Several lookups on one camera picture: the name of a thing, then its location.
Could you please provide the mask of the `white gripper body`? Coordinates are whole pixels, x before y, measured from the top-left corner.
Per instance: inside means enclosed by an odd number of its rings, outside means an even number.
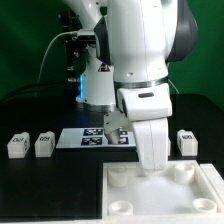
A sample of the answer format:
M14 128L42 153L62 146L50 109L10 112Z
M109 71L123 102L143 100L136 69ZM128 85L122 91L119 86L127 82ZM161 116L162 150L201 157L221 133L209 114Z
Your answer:
M119 142L120 127L133 132L143 170L157 171L166 166L169 148L166 118L132 122L120 111L109 112L104 116L104 133L110 143Z

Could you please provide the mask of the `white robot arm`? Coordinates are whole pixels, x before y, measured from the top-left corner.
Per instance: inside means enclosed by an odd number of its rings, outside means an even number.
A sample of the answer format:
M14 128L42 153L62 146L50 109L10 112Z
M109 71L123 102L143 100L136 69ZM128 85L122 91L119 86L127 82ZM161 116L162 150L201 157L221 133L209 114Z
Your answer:
M168 160L172 104L168 64L183 60L197 41L187 0L62 0L79 16L75 34L87 45L78 105L105 114L104 133L119 141L121 127L134 134L145 170Z

